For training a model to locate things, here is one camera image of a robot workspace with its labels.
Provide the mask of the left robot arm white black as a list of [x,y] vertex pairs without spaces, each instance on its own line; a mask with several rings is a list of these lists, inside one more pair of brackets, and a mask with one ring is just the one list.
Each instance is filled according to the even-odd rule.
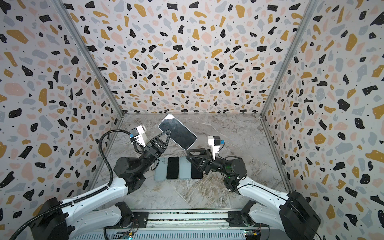
[[63,201],[46,201],[37,218],[27,224],[33,238],[69,240],[100,228],[133,225],[134,214],[125,202],[100,211],[97,208],[138,190],[146,180],[144,174],[167,149],[170,136],[171,131],[167,130],[152,138],[138,158],[121,157],[114,168],[106,163],[111,174],[107,184]]

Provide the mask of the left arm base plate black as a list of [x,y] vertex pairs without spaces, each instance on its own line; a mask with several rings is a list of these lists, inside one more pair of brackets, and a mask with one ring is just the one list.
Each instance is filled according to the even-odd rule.
[[133,212],[130,217],[122,219],[114,226],[107,226],[107,229],[145,229],[149,219],[149,212]]

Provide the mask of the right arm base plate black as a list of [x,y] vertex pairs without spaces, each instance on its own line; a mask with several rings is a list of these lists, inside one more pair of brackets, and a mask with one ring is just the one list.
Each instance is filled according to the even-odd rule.
[[231,228],[253,227],[255,224],[248,213],[243,213],[241,211],[229,211],[226,221]]

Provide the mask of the black phone blue back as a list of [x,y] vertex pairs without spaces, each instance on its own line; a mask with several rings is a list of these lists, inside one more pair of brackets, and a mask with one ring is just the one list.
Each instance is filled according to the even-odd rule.
[[167,164],[167,180],[174,180],[179,178],[179,157],[169,157]]

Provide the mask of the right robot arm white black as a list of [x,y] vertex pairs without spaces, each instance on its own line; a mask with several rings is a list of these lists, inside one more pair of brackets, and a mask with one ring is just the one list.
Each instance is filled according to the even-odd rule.
[[229,192],[250,198],[240,216],[229,218],[229,222],[248,227],[265,224],[285,232],[291,240],[321,238],[317,232],[321,219],[307,200],[296,191],[280,192],[252,180],[242,158],[221,158],[202,148],[187,151],[186,159],[206,175],[216,172],[224,176],[223,182]]

